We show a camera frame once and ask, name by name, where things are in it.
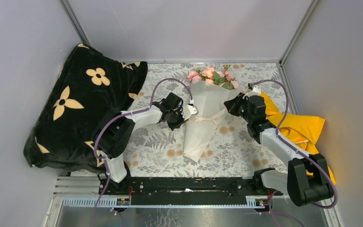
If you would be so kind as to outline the white wrapping paper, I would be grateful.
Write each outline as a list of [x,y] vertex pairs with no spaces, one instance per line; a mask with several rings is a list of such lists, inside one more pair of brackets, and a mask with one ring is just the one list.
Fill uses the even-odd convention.
[[[198,108],[197,116],[210,117],[222,109],[226,109],[224,102],[234,99],[241,90],[228,90],[204,81],[194,81],[190,90],[194,98],[194,105]],[[225,119],[226,113],[217,118],[220,124]],[[219,125],[210,121],[187,122],[185,124],[183,155],[198,162],[210,140],[214,136]]]

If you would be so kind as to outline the pink fake flower bouquet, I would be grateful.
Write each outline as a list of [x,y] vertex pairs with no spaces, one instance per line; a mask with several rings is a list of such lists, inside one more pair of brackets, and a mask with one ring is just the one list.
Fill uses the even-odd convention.
[[215,70],[213,67],[206,67],[204,70],[196,69],[187,75],[187,80],[202,80],[207,84],[214,84],[228,90],[238,89],[240,85],[236,77],[230,73],[230,67],[229,64],[224,65],[222,71]]

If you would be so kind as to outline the cream ribbon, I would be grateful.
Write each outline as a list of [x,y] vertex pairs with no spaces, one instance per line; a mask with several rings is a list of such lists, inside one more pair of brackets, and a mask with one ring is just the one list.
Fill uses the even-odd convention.
[[168,127],[173,131],[175,129],[180,128],[183,124],[187,122],[201,122],[201,121],[210,121],[213,122],[215,125],[219,125],[220,121],[217,120],[217,118],[223,116],[226,113],[226,109],[222,109],[218,113],[214,114],[210,117],[202,117],[202,116],[192,116],[188,120],[184,120],[182,116],[182,110],[171,110],[168,112],[165,112],[160,122],[166,122]]

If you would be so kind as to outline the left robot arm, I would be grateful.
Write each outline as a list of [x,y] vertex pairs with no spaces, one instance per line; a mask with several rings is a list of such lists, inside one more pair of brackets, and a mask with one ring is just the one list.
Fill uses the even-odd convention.
[[110,189],[116,194],[126,192],[128,175],[123,161],[123,152],[127,147],[132,133],[146,125],[165,122],[171,130],[181,127],[187,120],[182,116],[183,100],[174,93],[161,101],[153,102],[152,106],[133,111],[107,112],[100,122],[95,135],[96,149],[101,151],[107,174],[110,177]]

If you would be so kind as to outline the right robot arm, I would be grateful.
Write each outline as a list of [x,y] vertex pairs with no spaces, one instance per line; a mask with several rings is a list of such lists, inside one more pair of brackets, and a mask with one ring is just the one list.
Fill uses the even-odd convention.
[[229,114],[246,121],[248,134],[257,143],[271,150],[287,166],[286,174],[270,168],[256,171],[252,182],[256,194],[263,195],[274,189],[289,195],[298,207],[318,205],[326,199],[333,199],[328,208],[336,205],[337,189],[330,178],[326,159],[299,148],[266,119],[263,97],[240,93],[224,105]]

